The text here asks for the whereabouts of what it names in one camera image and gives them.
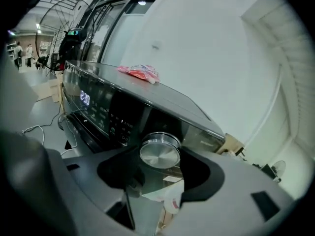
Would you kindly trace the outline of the black washing machine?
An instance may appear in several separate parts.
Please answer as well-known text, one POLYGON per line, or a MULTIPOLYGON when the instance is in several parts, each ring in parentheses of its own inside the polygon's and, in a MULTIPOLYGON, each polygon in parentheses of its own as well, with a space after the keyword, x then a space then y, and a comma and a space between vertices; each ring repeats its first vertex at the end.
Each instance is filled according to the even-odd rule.
MULTIPOLYGON (((161 83, 151 84, 117 68, 70 60, 63 74, 63 125, 73 135, 75 156, 138 146, 154 132, 172 134, 182 148, 196 153, 219 150, 222 130, 187 96, 161 83)), ((140 158, 145 183, 140 197, 130 198, 135 232, 156 236, 180 209, 184 177, 180 162, 157 169, 140 158)))

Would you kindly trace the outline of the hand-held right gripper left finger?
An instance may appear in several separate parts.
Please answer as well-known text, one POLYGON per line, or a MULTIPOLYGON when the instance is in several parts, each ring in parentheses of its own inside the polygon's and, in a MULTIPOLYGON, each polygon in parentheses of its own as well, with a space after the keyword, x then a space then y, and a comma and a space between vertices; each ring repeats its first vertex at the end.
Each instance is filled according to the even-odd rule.
POLYGON ((145 183, 138 146, 63 161, 79 188, 103 213, 135 230, 130 198, 140 197, 145 183))

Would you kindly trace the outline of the stack of cardboard boxes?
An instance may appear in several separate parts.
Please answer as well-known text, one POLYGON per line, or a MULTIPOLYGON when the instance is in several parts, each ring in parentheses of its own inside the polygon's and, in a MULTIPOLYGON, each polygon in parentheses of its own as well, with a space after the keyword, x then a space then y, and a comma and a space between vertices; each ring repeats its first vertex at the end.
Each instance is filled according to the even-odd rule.
POLYGON ((61 102, 62 82, 63 76, 58 74, 56 79, 32 86, 32 90, 37 94, 37 101, 51 97, 53 102, 61 102))

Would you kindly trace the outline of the large black floor fan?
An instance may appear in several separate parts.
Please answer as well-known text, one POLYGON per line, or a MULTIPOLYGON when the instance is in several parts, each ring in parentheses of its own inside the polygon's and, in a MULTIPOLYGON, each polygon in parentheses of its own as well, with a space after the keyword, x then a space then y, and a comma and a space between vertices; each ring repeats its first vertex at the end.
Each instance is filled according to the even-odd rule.
POLYGON ((63 71, 65 61, 75 59, 87 30, 79 26, 85 9, 84 0, 40 0, 47 11, 36 24, 35 47, 38 70, 63 71))

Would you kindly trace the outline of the dark framed glass door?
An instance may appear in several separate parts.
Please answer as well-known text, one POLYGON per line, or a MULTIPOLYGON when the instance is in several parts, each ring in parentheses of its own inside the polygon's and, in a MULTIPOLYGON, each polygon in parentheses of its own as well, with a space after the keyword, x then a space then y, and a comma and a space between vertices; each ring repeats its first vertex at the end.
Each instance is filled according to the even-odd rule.
POLYGON ((79 26, 87 31, 78 60, 119 66, 126 47, 156 0, 93 0, 79 26))

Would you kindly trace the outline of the pink detergent pouch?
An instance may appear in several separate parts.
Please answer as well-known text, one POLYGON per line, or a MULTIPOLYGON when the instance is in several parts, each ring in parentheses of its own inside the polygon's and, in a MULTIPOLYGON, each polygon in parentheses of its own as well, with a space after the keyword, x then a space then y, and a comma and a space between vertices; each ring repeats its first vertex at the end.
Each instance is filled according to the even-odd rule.
POLYGON ((150 65, 119 66, 117 70, 151 84, 160 81, 158 72, 150 65))

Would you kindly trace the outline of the silver control knob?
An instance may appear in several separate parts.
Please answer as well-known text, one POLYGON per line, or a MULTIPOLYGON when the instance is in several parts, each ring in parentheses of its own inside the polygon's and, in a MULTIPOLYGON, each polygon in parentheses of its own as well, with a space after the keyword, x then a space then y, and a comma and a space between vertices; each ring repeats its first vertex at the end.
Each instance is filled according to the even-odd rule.
POLYGON ((143 138, 139 156, 141 160, 157 169, 169 169, 180 162, 181 142, 172 134, 154 132, 143 138))

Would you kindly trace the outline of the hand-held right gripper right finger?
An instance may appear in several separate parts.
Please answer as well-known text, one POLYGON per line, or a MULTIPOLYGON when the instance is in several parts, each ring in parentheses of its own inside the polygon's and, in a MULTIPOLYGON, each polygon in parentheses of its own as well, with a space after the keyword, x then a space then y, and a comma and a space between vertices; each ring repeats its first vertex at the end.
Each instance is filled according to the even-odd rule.
POLYGON ((182 148, 180 211, 169 236, 267 236, 287 217, 293 199, 258 168, 182 148))

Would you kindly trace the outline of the small standing fan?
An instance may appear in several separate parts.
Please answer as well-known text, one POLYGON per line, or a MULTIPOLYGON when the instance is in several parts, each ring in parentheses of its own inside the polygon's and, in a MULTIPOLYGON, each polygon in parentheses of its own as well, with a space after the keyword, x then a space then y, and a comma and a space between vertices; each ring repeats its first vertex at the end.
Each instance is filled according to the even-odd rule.
POLYGON ((277 161, 272 165, 271 170, 273 171, 275 177, 273 181, 280 183, 282 180, 282 176, 286 170, 286 163, 283 160, 277 161))

